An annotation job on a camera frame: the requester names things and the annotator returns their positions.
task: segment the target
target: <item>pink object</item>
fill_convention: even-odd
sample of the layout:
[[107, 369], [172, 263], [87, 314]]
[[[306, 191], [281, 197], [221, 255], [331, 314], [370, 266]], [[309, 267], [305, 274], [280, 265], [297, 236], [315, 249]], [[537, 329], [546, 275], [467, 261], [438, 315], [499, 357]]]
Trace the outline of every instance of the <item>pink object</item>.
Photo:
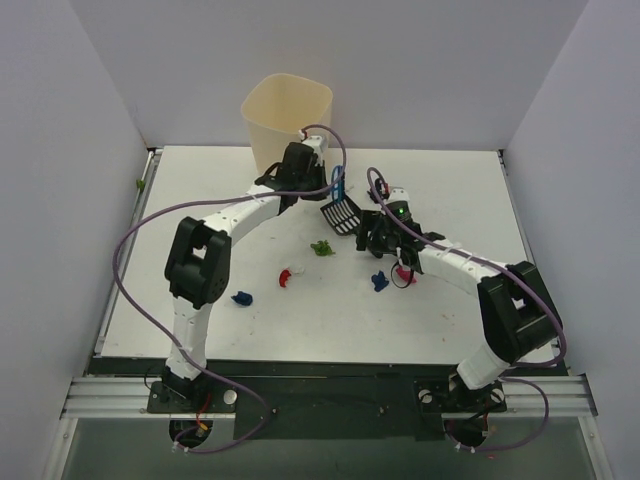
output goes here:
[[[396, 268], [396, 273], [402, 280], [404, 280], [405, 283], [409, 281], [409, 277], [411, 276], [411, 271], [405, 270], [402, 267]], [[418, 280], [416, 280], [416, 277], [414, 275], [414, 277], [411, 279], [411, 283], [416, 283], [417, 281]]]

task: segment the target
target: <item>gray floor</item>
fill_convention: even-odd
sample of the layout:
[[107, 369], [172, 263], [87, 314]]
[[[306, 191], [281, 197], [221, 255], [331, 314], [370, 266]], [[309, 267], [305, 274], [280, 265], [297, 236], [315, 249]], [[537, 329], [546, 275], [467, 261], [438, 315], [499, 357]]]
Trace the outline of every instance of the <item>gray floor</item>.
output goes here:
[[[539, 420], [496, 420], [504, 444]], [[231, 425], [215, 427], [217, 440]], [[65, 480], [75, 479], [593, 479], [576, 419], [552, 419], [532, 444], [494, 459], [456, 453], [449, 441], [254, 441], [211, 456], [171, 453], [166, 420], [81, 420]]]

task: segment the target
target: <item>red object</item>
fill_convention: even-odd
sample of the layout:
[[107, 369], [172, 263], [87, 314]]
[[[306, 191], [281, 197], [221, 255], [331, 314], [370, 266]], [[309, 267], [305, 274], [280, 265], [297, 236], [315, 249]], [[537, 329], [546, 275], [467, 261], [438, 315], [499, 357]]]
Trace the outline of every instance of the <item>red object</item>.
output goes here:
[[285, 268], [282, 272], [280, 272], [280, 279], [278, 281], [280, 282], [280, 286], [282, 288], [287, 288], [287, 281], [289, 280], [290, 276], [291, 271], [288, 268]]
[[[396, 273], [405, 283], [409, 281], [409, 277], [411, 276], [411, 272], [402, 267], [396, 268]], [[416, 283], [417, 281], [415, 276], [411, 279], [411, 283]]]

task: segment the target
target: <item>blue object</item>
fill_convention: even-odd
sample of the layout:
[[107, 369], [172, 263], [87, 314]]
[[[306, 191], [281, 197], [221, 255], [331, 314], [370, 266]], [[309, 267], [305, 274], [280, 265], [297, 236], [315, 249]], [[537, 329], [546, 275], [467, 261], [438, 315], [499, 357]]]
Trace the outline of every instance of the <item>blue object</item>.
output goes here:
[[384, 272], [380, 270], [376, 275], [371, 275], [371, 281], [373, 282], [373, 289], [376, 292], [384, 290], [389, 285], [389, 280], [384, 276]]
[[238, 293], [233, 295], [231, 299], [238, 305], [242, 305], [243, 307], [248, 307], [253, 303], [253, 297], [251, 296], [251, 294], [243, 291], [238, 291]]
[[[331, 172], [331, 183], [335, 182], [342, 172], [342, 165], [336, 165]], [[331, 200], [334, 202], [342, 201], [342, 194], [344, 190], [344, 180], [339, 181], [333, 187], [331, 187]]]

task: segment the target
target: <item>cream-colored bucket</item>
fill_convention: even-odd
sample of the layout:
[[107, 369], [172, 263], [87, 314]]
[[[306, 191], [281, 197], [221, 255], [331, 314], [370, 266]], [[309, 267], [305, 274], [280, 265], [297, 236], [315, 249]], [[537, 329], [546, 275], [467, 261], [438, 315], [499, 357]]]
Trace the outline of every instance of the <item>cream-colored bucket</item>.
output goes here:
[[[282, 160], [287, 145], [300, 141], [302, 127], [311, 123], [330, 126], [332, 101], [331, 89], [313, 80], [287, 73], [262, 80], [241, 107], [258, 173]], [[313, 133], [328, 136], [325, 131]]]

